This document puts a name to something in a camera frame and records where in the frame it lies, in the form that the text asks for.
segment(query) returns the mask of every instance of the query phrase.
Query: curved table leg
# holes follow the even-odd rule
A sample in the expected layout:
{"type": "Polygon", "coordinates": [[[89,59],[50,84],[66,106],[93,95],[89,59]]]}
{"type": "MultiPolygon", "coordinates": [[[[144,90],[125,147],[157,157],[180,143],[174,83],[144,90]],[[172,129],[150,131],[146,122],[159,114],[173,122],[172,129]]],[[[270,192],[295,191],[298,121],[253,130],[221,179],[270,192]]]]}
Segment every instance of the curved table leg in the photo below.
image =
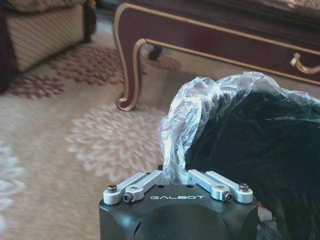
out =
{"type": "Polygon", "coordinates": [[[161,55],[162,53],[162,47],[161,46],[153,46],[153,50],[149,53],[149,59],[152,61],[157,60],[157,58],[161,55]]]}
{"type": "Polygon", "coordinates": [[[144,39],[137,42],[123,42],[120,39],[119,49],[123,73],[124,73],[124,94],[117,100],[116,105],[119,109],[130,111],[138,102],[141,87],[140,67],[140,46],[145,43],[144,39]]]}
{"type": "Polygon", "coordinates": [[[140,47],[144,38],[132,29],[130,14],[122,14],[121,6],[114,19],[114,37],[119,51],[124,75],[124,94],[116,101],[123,111],[130,111],[138,102],[141,86],[140,47]]]}

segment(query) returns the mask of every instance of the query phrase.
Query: bolt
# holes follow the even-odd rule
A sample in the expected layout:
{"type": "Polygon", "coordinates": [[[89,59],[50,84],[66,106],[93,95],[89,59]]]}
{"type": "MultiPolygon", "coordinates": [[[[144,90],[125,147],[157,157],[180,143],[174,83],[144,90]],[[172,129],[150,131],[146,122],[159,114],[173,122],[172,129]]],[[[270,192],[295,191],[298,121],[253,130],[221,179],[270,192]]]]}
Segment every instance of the bolt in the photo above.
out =
{"type": "Polygon", "coordinates": [[[130,203],[132,199],[134,199],[134,196],[130,192],[123,194],[122,199],[125,203],[130,203]]]}
{"type": "Polygon", "coordinates": [[[108,193],[115,193],[117,191],[117,185],[115,184],[110,184],[108,185],[108,188],[107,188],[107,192],[108,193]]]}
{"type": "Polygon", "coordinates": [[[230,202],[232,199],[234,199],[234,196],[232,195],[231,192],[227,192],[224,196],[223,196],[224,200],[226,202],[230,202]]]}
{"type": "Polygon", "coordinates": [[[240,184],[239,184],[239,190],[242,191],[242,192],[248,192],[248,191],[249,191],[249,186],[248,186],[248,184],[240,183],[240,184]]]}

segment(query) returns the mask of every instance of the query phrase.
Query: sofa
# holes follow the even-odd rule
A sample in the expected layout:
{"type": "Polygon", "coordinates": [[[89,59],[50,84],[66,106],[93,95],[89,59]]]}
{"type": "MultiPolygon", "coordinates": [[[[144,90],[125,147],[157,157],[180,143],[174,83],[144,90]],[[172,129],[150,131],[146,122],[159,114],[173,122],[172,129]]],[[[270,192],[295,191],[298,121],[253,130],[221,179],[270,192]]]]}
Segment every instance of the sofa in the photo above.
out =
{"type": "Polygon", "coordinates": [[[0,93],[14,76],[78,44],[96,29],[95,0],[2,0],[0,93]]]}

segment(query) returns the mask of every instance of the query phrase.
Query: gold trim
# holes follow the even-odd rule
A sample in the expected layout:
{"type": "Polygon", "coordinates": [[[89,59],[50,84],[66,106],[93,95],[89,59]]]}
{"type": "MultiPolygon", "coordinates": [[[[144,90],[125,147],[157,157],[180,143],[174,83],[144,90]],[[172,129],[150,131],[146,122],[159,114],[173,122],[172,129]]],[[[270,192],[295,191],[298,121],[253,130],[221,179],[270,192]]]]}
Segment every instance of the gold trim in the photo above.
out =
{"type": "Polygon", "coordinates": [[[220,27],[220,26],[209,24],[209,23],[192,20],[192,19],[185,18],[185,17],[182,17],[182,16],[176,16],[176,15],[173,15],[173,14],[169,14],[169,13],[165,13],[165,12],[161,12],[161,11],[157,11],[157,10],[148,9],[148,8],[145,8],[145,7],[142,7],[142,6],[133,5],[133,4],[130,4],[130,3],[123,3],[118,7],[118,9],[117,9],[117,11],[115,13],[115,18],[114,18],[114,36],[115,36],[115,41],[116,41],[116,44],[117,44],[117,47],[118,47],[118,50],[119,50],[119,54],[120,54],[121,61],[122,61],[122,66],[123,66],[123,71],[124,71],[124,95],[123,95],[122,98],[120,98],[117,101],[117,106],[121,110],[124,110],[124,111],[131,110],[135,106],[137,101],[138,101],[139,79],[138,79],[138,63],[137,63],[137,59],[138,59],[138,53],[139,53],[140,46],[141,46],[141,44],[145,43],[146,41],[148,43],[160,45],[162,47],[172,48],[172,49],[180,50],[180,51],[183,51],[183,52],[188,52],[188,53],[191,53],[191,54],[196,54],[196,55],[200,55],[200,56],[204,56],[204,57],[208,57],[208,58],[224,61],[224,62],[227,62],[227,63],[240,65],[240,66],[247,67],[247,68],[261,70],[261,71],[268,72],[268,73],[271,73],[271,74],[276,74],[276,75],[280,75],[280,76],[284,76],[284,77],[288,77],[288,78],[292,78],[292,79],[301,80],[301,81],[304,81],[304,82],[320,85],[320,82],[317,82],[317,81],[314,81],[314,80],[309,80],[309,79],[306,79],[306,78],[303,78],[303,77],[298,77],[298,76],[294,76],[294,75],[290,75],[290,74],[286,74],[286,73],[282,73],[282,72],[278,72],[278,71],[269,70],[269,69],[266,69],[266,68],[263,68],[263,67],[258,67],[258,66],[242,63],[242,62],[239,62],[239,61],[230,60],[228,58],[219,57],[219,56],[215,56],[215,55],[211,55],[211,54],[207,54],[207,53],[203,53],[203,52],[199,52],[199,51],[195,51],[195,50],[190,50],[190,49],[187,49],[187,48],[183,48],[183,47],[167,44],[167,43],[160,42],[160,41],[155,41],[155,40],[151,40],[151,39],[142,38],[142,39],[139,39],[135,43],[134,49],[133,49],[133,56],[132,56],[133,57],[133,67],[134,67],[134,69],[133,69],[134,70],[134,78],[135,78],[134,82],[135,82],[135,84],[138,84],[137,85],[138,87],[136,87],[135,90],[134,90],[133,101],[130,103],[130,105],[125,107],[125,108],[122,108],[120,106],[120,104],[122,102],[127,101],[128,100],[128,96],[129,96],[129,84],[128,84],[129,79],[128,79],[127,66],[126,66],[126,62],[125,62],[125,58],[124,58],[121,42],[120,42],[120,39],[119,39],[119,20],[120,20],[121,14],[127,8],[132,8],[132,9],[136,9],[136,10],[139,10],[139,11],[151,13],[151,14],[154,14],[154,15],[167,17],[167,18],[170,18],[170,19],[174,19],[174,20],[178,20],[178,21],[182,21],[182,22],[187,22],[187,23],[199,25],[199,26],[202,26],[202,27],[215,29],[215,30],[218,30],[218,31],[222,31],[222,32],[226,32],[226,33],[230,33],[230,34],[246,37],[246,38],[249,38],[249,39],[255,39],[255,40],[258,40],[258,41],[262,41],[262,42],[266,42],[266,43],[270,43],[270,44],[274,44],[274,45],[278,45],[278,46],[282,46],[282,47],[286,47],[286,48],[290,48],[290,49],[294,49],[294,50],[298,50],[298,51],[303,51],[303,52],[306,52],[306,53],[311,53],[311,54],[320,56],[320,51],[307,49],[307,48],[303,48],[303,47],[295,46],[295,45],[292,45],[292,44],[288,44],[288,43],[283,43],[283,42],[267,39],[267,38],[264,38],[264,37],[251,35],[251,34],[240,32],[240,31],[236,31],[236,30],[227,29],[227,28],[224,28],[224,27],[220,27]]]}

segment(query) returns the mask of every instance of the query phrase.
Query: striped upholstery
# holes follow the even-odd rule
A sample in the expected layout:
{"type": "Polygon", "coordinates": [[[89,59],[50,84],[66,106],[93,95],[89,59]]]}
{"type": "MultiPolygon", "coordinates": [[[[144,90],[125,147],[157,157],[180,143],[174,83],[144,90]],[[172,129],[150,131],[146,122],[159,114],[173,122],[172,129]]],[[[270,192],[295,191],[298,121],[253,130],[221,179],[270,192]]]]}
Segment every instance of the striped upholstery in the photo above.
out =
{"type": "Polygon", "coordinates": [[[7,24],[20,72],[84,38],[81,5],[32,15],[8,14],[7,24]]]}
{"type": "Polygon", "coordinates": [[[21,13],[44,12],[84,4],[86,0],[3,0],[3,4],[21,13]]]}

